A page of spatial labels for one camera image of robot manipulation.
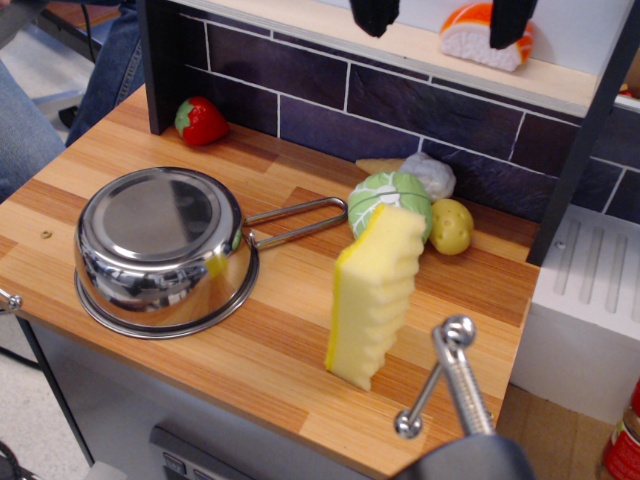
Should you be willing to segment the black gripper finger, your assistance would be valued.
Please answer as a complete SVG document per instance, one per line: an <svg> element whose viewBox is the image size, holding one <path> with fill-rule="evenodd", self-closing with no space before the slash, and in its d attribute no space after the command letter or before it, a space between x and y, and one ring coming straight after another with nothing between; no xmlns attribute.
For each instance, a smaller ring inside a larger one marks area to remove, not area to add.
<svg viewBox="0 0 640 480"><path fill-rule="evenodd" d="M490 19L490 47L505 49L522 38L537 3L537 0L494 0Z"/></svg>
<svg viewBox="0 0 640 480"><path fill-rule="evenodd" d="M400 13L399 0L350 0L355 23L369 36L380 38Z"/></svg>

